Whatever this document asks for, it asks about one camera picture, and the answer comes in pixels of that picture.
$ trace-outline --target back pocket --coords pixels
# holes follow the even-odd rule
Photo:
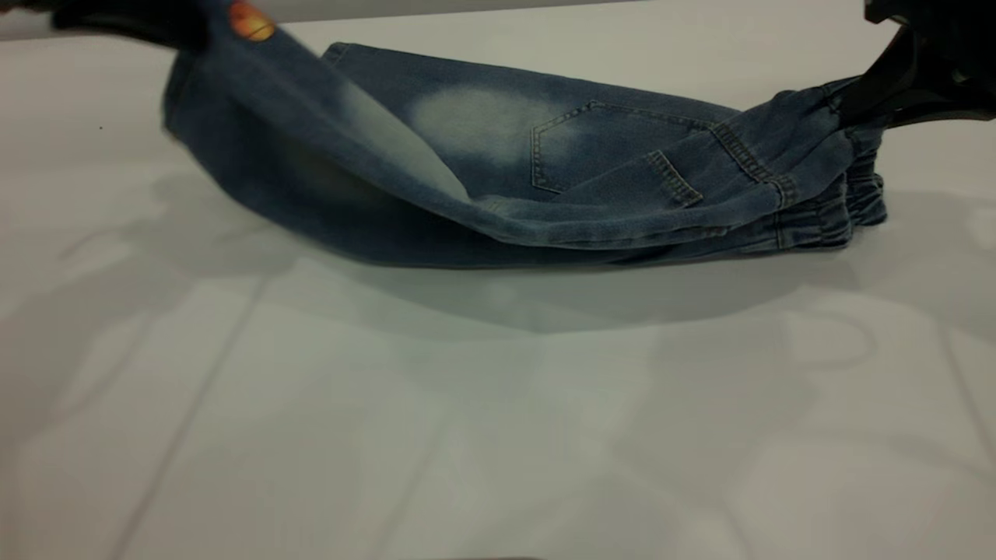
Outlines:
[[[533,129],[533,186],[563,193],[712,123],[592,101]]]

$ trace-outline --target white table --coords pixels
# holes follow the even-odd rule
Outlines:
[[[313,23],[738,108],[862,72],[856,2]],[[0,44],[0,558],[990,559],[996,124],[890,132],[840,253],[349,262],[160,131],[170,55]]]

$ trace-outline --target seam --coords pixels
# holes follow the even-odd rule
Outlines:
[[[841,88],[838,92],[842,92],[847,87],[848,86]],[[823,101],[827,104],[827,107],[830,108],[830,111],[833,112],[834,115],[842,118],[844,114],[841,113],[840,105],[843,99],[830,91],[830,84],[823,84],[820,86],[820,92],[823,93]]]
[[[499,198],[492,200],[487,200],[481,204],[481,208],[486,212],[491,212],[492,214],[497,214],[501,211],[502,207],[505,205],[505,201]]]
[[[769,182],[775,178],[775,173],[761,164],[735,132],[725,123],[715,125],[710,129],[713,135],[723,144],[726,151],[733,156],[740,168],[756,182]]]
[[[782,224],[782,212],[775,212],[774,214],[772,214],[772,218],[774,221],[774,223],[772,223],[772,227],[774,227],[775,231],[777,232],[777,235],[775,235],[775,242],[778,243],[778,250],[784,251],[785,247],[788,246],[789,242],[786,239],[787,232],[785,231]]]
[[[325,59],[325,61],[328,62],[330,65],[332,65],[333,68],[335,68],[336,65],[339,63],[339,61],[346,56],[346,54],[350,51],[352,47],[353,43],[334,43],[331,47],[329,47],[329,49],[325,52],[325,55],[323,55],[322,58]],[[332,53],[333,49],[336,49],[336,53],[330,56],[330,53]]]
[[[177,59],[173,64],[180,64],[180,61]],[[183,64],[185,68],[176,69],[183,73],[180,76],[180,82],[173,85],[173,87],[166,92],[165,96],[167,99],[165,126],[168,131],[172,131],[175,128],[176,120],[179,119],[180,106],[183,104],[183,100],[186,99],[187,93],[190,91],[190,84],[193,82],[194,73],[200,70],[201,66],[200,59],[188,59],[184,61]]]
[[[618,113],[630,113],[634,115],[639,115],[648,119],[653,119],[655,121],[660,121],[662,123],[669,123],[672,125],[680,125],[693,130],[707,131],[714,123],[707,121],[700,121],[697,119],[690,119],[688,117],[679,117],[677,115],[669,115],[665,113],[656,113],[653,111],[648,111],[645,109],[637,109],[632,107],[625,107],[621,105],[612,105],[608,103],[603,103],[600,101],[589,101],[586,104],[573,109],[555,119],[551,119],[537,127],[534,127],[531,133],[531,155],[532,155],[532,182],[533,186],[536,188],[541,188],[543,190],[549,190],[551,192],[556,192],[558,194],[563,193],[565,190],[558,187],[553,183],[550,177],[546,174],[544,170],[544,158],[543,158],[543,134],[548,131],[559,127],[560,125],[580,117],[585,113],[589,113],[594,110],[600,111],[612,111]]]
[[[848,142],[851,143],[851,157],[853,159],[858,159],[866,151],[864,143],[858,138],[856,132],[854,128],[844,130],[844,138],[848,139]]]
[[[725,123],[719,123],[709,129],[726,149],[737,165],[755,182],[770,184],[778,191],[780,198],[778,208],[786,209],[794,205],[799,198],[799,188],[789,175],[776,175],[765,167],[750,151],[746,144]]]
[[[576,239],[576,240],[565,240],[565,239],[551,239],[551,243],[567,243],[572,245],[601,245],[604,243],[615,243],[619,241],[639,241],[641,239],[650,239],[652,237],[662,237],[674,233],[685,233],[685,232],[702,232],[702,239],[711,239],[713,237],[721,237],[726,235],[732,227],[681,227],[678,229],[672,229],[670,231],[648,233],[647,235],[636,235],[633,237],[620,237],[616,239],[599,239],[597,241],[592,241],[591,239]]]
[[[813,211],[813,216],[816,218],[817,229],[820,230],[820,242],[823,245],[830,244],[830,229],[829,224],[826,220],[826,208],[821,207]]]
[[[688,184],[688,181],[674,168],[663,152],[657,150],[646,159],[653,170],[664,180],[664,184],[670,188],[674,201],[680,207],[684,208],[702,200],[702,193]]]

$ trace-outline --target blue denim jeans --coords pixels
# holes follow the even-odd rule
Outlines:
[[[738,112],[512,70],[233,30],[180,54],[167,128],[238,202],[357,259],[650,264],[847,245],[884,220],[884,123],[839,82]]]

